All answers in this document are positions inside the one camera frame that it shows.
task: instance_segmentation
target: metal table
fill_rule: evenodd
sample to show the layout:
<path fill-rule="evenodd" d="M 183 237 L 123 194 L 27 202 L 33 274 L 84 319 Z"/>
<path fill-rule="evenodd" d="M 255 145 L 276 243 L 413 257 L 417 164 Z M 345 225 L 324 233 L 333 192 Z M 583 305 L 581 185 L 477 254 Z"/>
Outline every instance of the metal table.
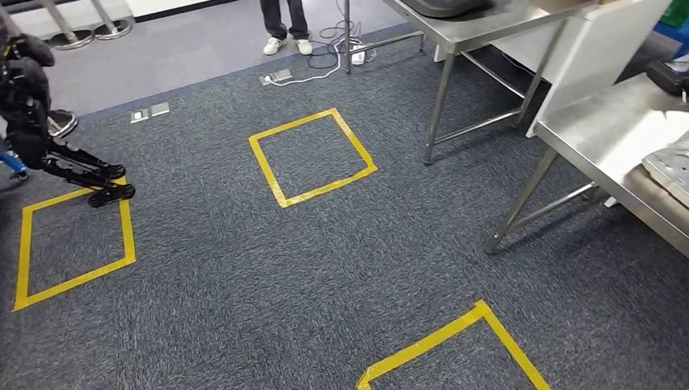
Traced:
<path fill-rule="evenodd" d="M 639 75 L 540 121 L 535 134 L 549 147 L 487 247 L 495 253 L 503 236 L 578 195 L 600 186 L 689 257 L 689 209 L 641 166 L 648 154 L 689 131 L 689 106 Z M 594 183 L 518 220 L 524 205 L 558 155 Z"/>
<path fill-rule="evenodd" d="M 361 53 L 362 51 L 371 50 L 376 47 L 389 45 L 391 43 L 403 41 L 413 37 L 421 37 L 420 50 L 423 50 L 424 37 L 428 37 L 440 46 L 447 54 L 443 68 L 442 76 L 440 77 L 440 87 L 435 98 L 435 108 L 433 109 L 431 124 L 427 132 L 426 150 L 423 157 L 425 164 L 431 163 L 433 148 L 442 142 L 450 141 L 454 138 L 463 136 L 469 132 L 473 132 L 480 128 L 484 128 L 489 124 L 500 122 L 501 120 L 509 119 L 517 116 L 517 123 L 524 119 L 527 112 L 527 107 L 531 104 L 536 89 L 538 88 L 543 70 L 548 65 L 550 55 L 557 45 L 558 38 L 561 35 L 562 29 L 565 26 L 565 20 L 577 13 L 580 9 L 588 7 L 592 4 L 597 4 L 596 0 L 492 0 L 494 7 L 487 11 L 478 11 L 454 19 L 432 19 L 420 15 L 418 12 L 409 8 L 401 0 L 383 0 L 393 10 L 403 15 L 412 25 L 419 28 L 420 31 L 405 34 L 392 39 L 387 39 L 378 43 L 367 45 L 364 48 L 351 50 L 350 47 L 350 18 L 349 18 L 349 0 L 345 1 L 344 18 L 345 18 L 345 51 L 344 51 L 344 69 L 349 73 L 351 71 L 352 55 Z M 531 82 L 526 95 L 522 94 L 510 85 L 507 81 L 502 80 L 495 72 L 491 71 L 478 60 L 472 57 L 468 52 L 483 47 L 492 41 L 510 37 L 515 34 L 525 32 L 533 28 L 542 27 L 550 23 L 560 23 L 561 26 L 557 33 L 552 38 L 545 51 L 545 56 L 535 73 L 534 80 Z M 462 54 L 467 57 L 473 64 L 478 66 L 490 77 L 504 85 L 508 90 L 512 91 L 524 101 L 522 105 L 514 110 L 507 111 L 496 117 L 487 119 L 481 123 L 471 125 L 467 128 L 451 132 L 444 136 L 438 137 L 438 124 L 440 123 L 440 116 L 442 115 L 443 105 L 445 101 L 445 94 L 448 89 L 448 81 L 452 73 L 455 61 L 455 55 Z"/>

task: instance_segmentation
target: gray floor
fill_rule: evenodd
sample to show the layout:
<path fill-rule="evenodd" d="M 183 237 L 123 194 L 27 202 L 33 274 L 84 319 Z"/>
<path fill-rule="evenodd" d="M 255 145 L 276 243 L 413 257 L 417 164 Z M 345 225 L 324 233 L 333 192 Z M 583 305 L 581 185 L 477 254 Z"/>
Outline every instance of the gray floor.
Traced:
<path fill-rule="evenodd" d="M 492 50 L 477 55 L 528 83 Z M 5 388 L 351 389 L 369 365 L 478 299 L 552 388 L 686 387 L 689 263 L 633 215 L 575 203 L 489 257 L 483 242 L 543 152 L 539 140 L 495 126 L 443 145 L 424 167 L 441 69 L 414 42 L 381 49 L 351 77 L 258 84 L 285 67 L 312 74 L 292 56 L 86 115 L 71 140 L 126 164 L 138 188 L 137 261 L 15 313 L 21 207 L 74 187 L 37 173 L 0 191 Z M 456 67 L 443 128 L 518 103 L 466 61 Z M 170 114 L 129 124 L 133 107 L 160 101 Z M 278 207 L 248 138 L 331 107 L 378 171 Z M 327 119 L 262 147 L 289 195 L 361 168 Z M 535 202 L 583 181 L 558 163 Z M 39 212 L 31 291 L 121 256 L 117 218 L 116 207 L 94 211 L 84 198 Z M 483 323 L 372 384 L 533 388 Z"/>
<path fill-rule="evenodd" d="M 315 37 L 342 19 L 335 0 L 303 2 Z M 364 33 L 404 21 L 383 2 L 352 0 L 351 7 Z M 289 26 L 288 13 L 283 17 Z M 54 104 L 84 115 L 297 52 L 289 45 L 266 57 L 267 38 L 258 0 L 137 24 L 124 38 L 56 53 L 58 64 L 48 70 Z"/>

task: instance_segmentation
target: black device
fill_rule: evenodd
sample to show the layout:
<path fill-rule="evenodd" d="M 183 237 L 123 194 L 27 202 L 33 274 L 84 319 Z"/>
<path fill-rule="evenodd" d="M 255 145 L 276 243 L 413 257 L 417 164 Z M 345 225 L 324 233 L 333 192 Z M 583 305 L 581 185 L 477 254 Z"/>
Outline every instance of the black device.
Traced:
<path fill-rule="evenodd" d="M 125 169 L 109 164 L 48 133 L 50 89 L 44 66 L 54 58 L 43 41 L 29 35 L 8 37 L 0 26 L 0 115 L 7 121 L 5 142 L 24 164 L 69 183 L 93 189 L 89 204 L 100 207 L 129 199 L 135 189 L 118 184 Z"/>
<path fill-rule="evenodd" d="M 402 2 L 419 14 L 436 19 L 453 18 L 492 4 L 490 0 L 402 0 Z"/>
<path fill-rule="evenodd" d="M 656 61 L 648 67 L 646 74 L 670 95 L 682 96 L 689 92 L 689 62 Z"/>

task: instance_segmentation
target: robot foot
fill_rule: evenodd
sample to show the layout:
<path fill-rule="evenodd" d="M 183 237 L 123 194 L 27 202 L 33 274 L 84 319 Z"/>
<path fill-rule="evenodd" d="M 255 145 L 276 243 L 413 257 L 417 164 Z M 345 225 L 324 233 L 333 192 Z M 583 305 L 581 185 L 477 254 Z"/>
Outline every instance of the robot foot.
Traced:
<path fill-rule="evenodd" d="M 98 208 L 118 201 L 125 201 L 134 197 L 137 191 L 131 184 L 118 185 L 114 188 L 104 188 L 89 197 L 89 206 Z"/>

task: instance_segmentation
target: yellow tape square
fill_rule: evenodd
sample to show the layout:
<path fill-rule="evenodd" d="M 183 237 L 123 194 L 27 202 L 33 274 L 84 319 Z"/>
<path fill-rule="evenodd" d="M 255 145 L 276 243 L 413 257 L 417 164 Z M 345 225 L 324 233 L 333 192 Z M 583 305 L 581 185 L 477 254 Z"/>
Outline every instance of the yellow tape square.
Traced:
<path fill-rule="evenodd" d="M 351 175 L 349 177 L 345 177 L 344 179 L 336 180 L 330 184 L 325 184 L 322 187 L 312 189 L 308 192 L 296 195 L 294 197 L 286 198 L 284 196 L 282 188 L 275 179 L 275 174 L 273 173 L 270 164 L 268 164 L 268 160 L 266 159 L 266 156 L 263 153 L 261 146 L 258 144 L 258 141 L 262 138 L 275 135 L 279 132 L 289 130 L 290 128 L 295 128 L 302 124 L 309 123 L 316 119 L 325 118 L 327 116 L 332 116 L 332 118 L 335 120 L 338 126 L 340 126 L 340 129 L 347 136 L 349 142 L 352 143 L 354 149 L 359 153 L 359 155 L 366 163 L 366 167 L 363 170 L 357 172 L 356 174 Z M 358 140 L 357 136 L 354 135 L 352 129 L 349 128 L 345 120 L 342 118 L 342 115 L 340 115 L 340 112 L 336 108 L 331 108 L 330 110 L 325 110 L 323 112 L 319 112 L 318 114 L 313 114 L 307 116 L 306 118 L 298 119 L 293 122 L 283 124 L 281 126 L 278 126 L 277 128 L 272 128 L 270 130 L 266 130 L 265 132 L 260 132 L 259 134 L 254 134 L 249 138 L 249 143 L 251 144 L 253 154 L 256 156 L 256 159 L 258 160 L 258 165 L 261 166 L 263 175 L 266 177 L 266 181 L 268 182 L 268 185 L 271 187 L 273 195 L 275 196 L 275 199 L 280 205 L 280 207 L 289 207 L 299 202 L 311 199 L 312 197 L 317 197 L 318 195 L 328 193 L 334 189 L 338 189 L 342 186 L 352 183 L 355 180 L 359 180 L 362 177 L 368 176 L 378 169 L 373 163 L 373 158 L 371 158 L 371 155 L 368 154 L 362 143 Z"/>
<path fill-rule="evenodd" d="M 116 180 L 116 183 L 126 184 L 124 178 Z M 40 201 L 22 209 L 22 227 L 21 238 L 19 240 L 19 270 L 17 271 L 17 291 L 15 296 L 15 308 L 12 311 L 22 310 L 23 308 L 38 303 L 47 298 L 54 297 L 60 293 L 84 284 L 90 280 L 94 280 L 99 276 L 103 276 L 112 271 L 118 270 L 136 261 L 134 253 L 134 234 L 132 231 L 132 217 L 129 212 L 129 200 L 119 201 L 119 218 L 122 223 L 122 236 L 124 242 L 124 257 L 116 262 L 111 262 L 98 269 L 89 271 L 81 276 L 72 278 L 51 288 L 36 292 L 33 295 L 28 295 L 28 269 L 29 259 L 31 255 L 31 226 L 33 221 L 33 213 L 46 207 L 57 205 L 61 202 L 66 202 L 75 197 L 80 197 L 93 190 L 83 188 L 73 193 L 66 193 L 59 197 L 48 199 L 47 201 Z"/>
<path fill-rule="evenodd" d="M 519 348 L 517 342 L 514 341 L 512 336 L 507 332 L 507 329 L 505 329 L 500 320 L 493 314 L 491 308 L 488 307 L 485 301 L 477 301 L 474 304 L 474 309 L 470 310 L 468 313 L 437 331 L 434 331 L 429 336 L 422 338 L 416 343 L 368 367 L 357 382 L 357 390 L 371 390 L 371 381 L 373 379 L 414 360 L 481 319 L 484 319 L 488 323 L 488 326 L 490 326 L 498 339 L 500 339 L 504 347 L 507 348 L 512 359 L 522 368 L 522 371 L 524 371 L 524 374 L 531 381 L 536 390 L 550 390 L 550 387 L 538 370 L 536 370 L 536 367 L 531 364 L 529 358 L 522 349 Z"/>

